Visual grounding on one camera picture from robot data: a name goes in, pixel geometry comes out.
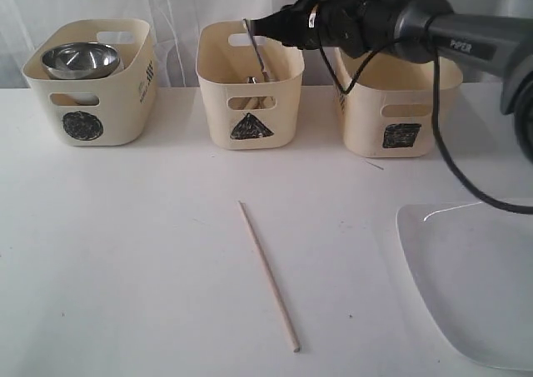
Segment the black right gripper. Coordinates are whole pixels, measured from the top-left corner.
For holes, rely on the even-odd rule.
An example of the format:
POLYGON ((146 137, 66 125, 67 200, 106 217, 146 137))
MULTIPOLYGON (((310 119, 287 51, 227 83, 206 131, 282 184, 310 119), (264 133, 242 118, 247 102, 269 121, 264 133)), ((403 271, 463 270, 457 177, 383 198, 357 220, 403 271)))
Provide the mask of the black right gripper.
POLYGON ((358 58, 393 39, 400 8, 382 0, 298 0, 251 21, 252 32, 286 47, 338 47, 358 58))

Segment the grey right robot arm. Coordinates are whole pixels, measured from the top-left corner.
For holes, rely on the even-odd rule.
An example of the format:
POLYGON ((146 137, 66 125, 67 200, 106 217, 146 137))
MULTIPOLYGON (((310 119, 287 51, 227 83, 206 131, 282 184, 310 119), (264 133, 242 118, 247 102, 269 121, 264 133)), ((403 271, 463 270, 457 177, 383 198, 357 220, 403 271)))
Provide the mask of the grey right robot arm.
POLYGON ((514 117, 517 143, 532 157, 532 21, 454 12, 447 0, 298 0, 251 21, 252 32, 287 47, 371 50, 427 63, 431 50, 499 77, 500 109, 514 117))

